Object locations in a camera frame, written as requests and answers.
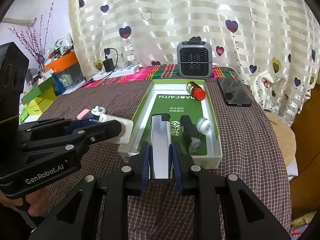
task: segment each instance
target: gray fan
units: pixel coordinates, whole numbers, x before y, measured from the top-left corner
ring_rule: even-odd
[[[177,46],[181,76],[208,78],[212,74],[212,48],[204,41],[184,41]]]

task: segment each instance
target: black phone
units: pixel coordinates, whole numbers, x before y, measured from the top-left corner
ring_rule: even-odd
[[[237,80],[234,78],[218,78],[218,84],[228,106],[251,106],[250,99]]]

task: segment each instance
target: yellow box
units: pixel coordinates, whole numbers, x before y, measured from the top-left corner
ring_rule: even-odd
[[[29,115],[43,114],[45,110],[56,100],[53,88],[49,87],[41,95],[32,99],[29,103],[24,105]]]

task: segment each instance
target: checkered tablecloth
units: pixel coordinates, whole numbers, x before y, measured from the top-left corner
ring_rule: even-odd
[[[41,119],[75,119],[83,109],[97,105],[108,109],[108,114],[131,119],[150,83],[151,80],[144,80],[80,89],[59,97]],[[242,86],[252,100],[251,107],[226,106],[217,82],[207,79],[206,84],[216,114],[223,152],[220,165],[212,173],[221,176],[237,174],[290,231],[288,176],[276,136],[263,110],[245,85]],[[48,187],[50,208],[86,175],[99,177],[122,167],[124,163],[117,149],[118,145],[103,142],[92,145],[82,158],[80,171]],[[129,239],[192,239],[193,202],[193,197],[182,197],[178,193],[174,181],[147,184],[142,197],[128,198]],[[222,217],[220,220],[224,234]]]
[[[97,87],[97,86],[106,85],[110,83],[126,83],[131,81],[143,81],[143,80],[175,78],[175,77],[179,77],[179,69],[175,64],[161,65],[161,66],[148,66],[148,67],[139,68],[139,71],[133,75],[101,79],[94,82],[88,82],[83,86],[83,88]],[[212,75],[210,79],[215,80],[218,77],[237,78],[234,75],[233,71],[228,71],[223,69],[222,67],[213,66]]]

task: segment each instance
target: green box lid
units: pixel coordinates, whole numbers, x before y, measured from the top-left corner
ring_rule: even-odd
[[[32,99],[35,99],[39,95],[41,95],[44,91],[46,91],[49,87],[55,87],[56,83],[53,77],[50,77],[43,81],[41,84],[31,89],[22,99],[22,104],[29,103]]]

